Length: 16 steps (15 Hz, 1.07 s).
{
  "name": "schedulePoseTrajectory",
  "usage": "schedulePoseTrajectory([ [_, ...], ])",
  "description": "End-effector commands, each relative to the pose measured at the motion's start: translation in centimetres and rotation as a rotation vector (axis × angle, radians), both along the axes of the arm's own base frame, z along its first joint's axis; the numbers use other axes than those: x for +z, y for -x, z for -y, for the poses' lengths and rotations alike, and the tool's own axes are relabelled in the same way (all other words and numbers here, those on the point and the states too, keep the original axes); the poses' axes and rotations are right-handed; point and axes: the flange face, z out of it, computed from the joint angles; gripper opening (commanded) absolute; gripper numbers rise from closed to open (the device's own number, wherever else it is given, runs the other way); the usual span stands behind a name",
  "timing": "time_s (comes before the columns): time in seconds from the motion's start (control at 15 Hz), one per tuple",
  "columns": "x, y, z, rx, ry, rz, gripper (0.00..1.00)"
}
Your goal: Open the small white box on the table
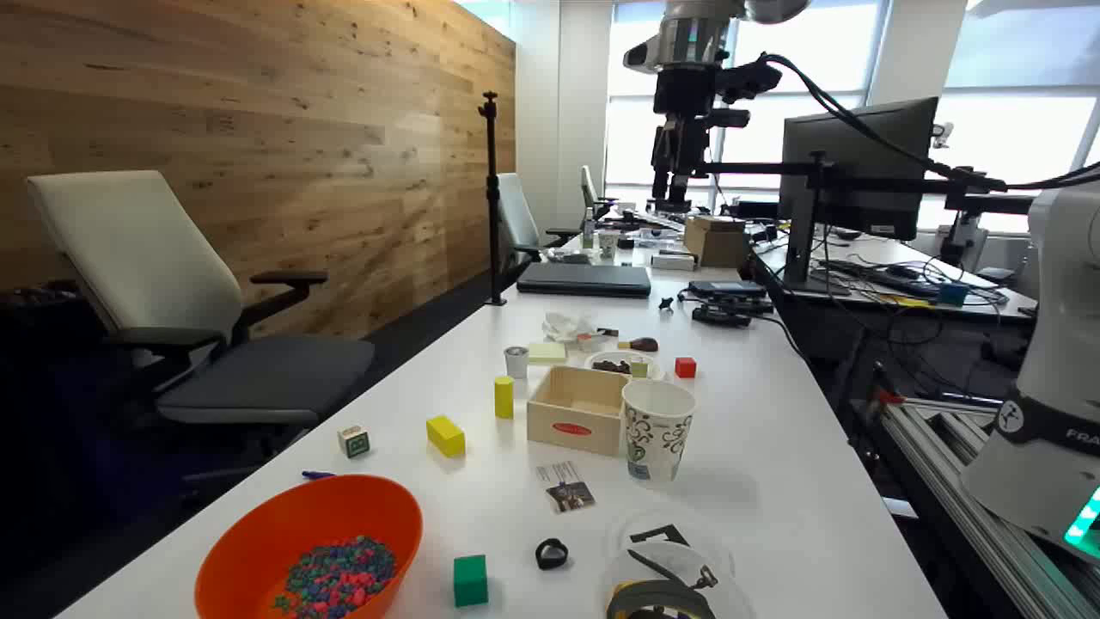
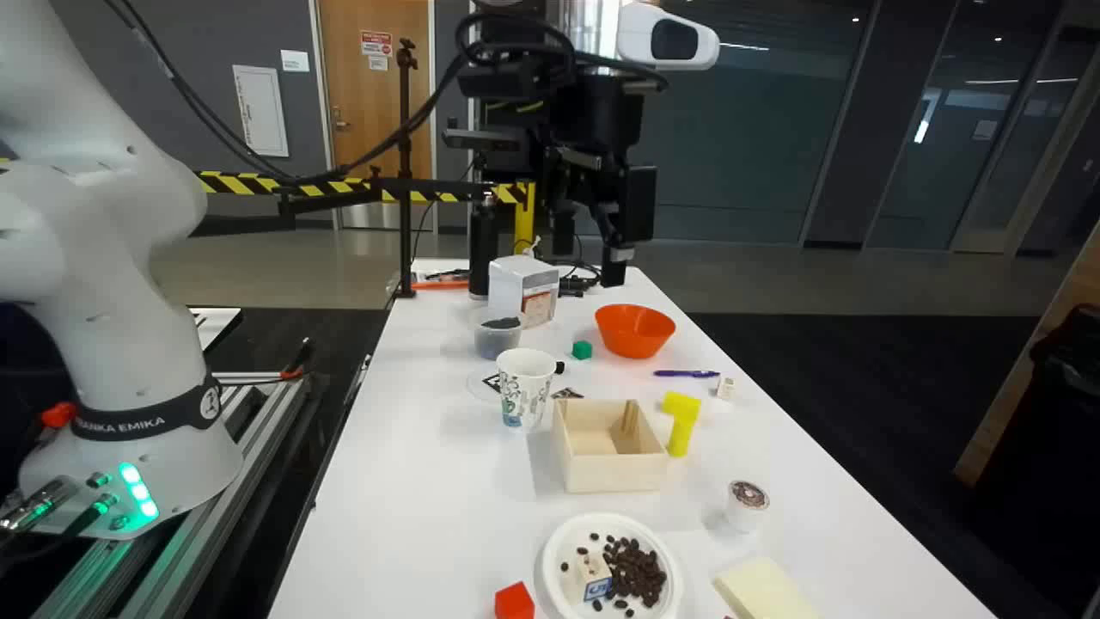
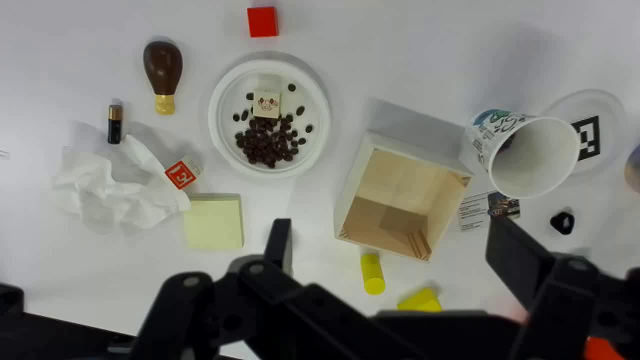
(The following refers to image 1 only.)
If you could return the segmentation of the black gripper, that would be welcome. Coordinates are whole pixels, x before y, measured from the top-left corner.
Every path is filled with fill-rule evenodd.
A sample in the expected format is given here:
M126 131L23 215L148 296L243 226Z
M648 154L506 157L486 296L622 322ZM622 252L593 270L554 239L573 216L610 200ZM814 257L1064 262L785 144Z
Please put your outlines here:
M716 102L716 67L673 67L658 75L655 111L665 118L655 139L655 202L690 215L687 177L704 162L704 131Z

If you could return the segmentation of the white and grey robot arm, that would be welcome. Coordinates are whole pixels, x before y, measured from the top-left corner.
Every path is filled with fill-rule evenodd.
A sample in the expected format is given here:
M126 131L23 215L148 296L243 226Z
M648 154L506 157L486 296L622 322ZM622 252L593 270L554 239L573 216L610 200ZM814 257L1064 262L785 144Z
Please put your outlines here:
M721 67L734 22L785 24L808 0L668 0L643 61L658 111L669 118L659 177L724 171L700 131L711 99L742 97L742 70ZM1092 169L1034 182L1038 312L1021 374L993 436L963 470L963 492L993 515L1100 562L1100 185Z

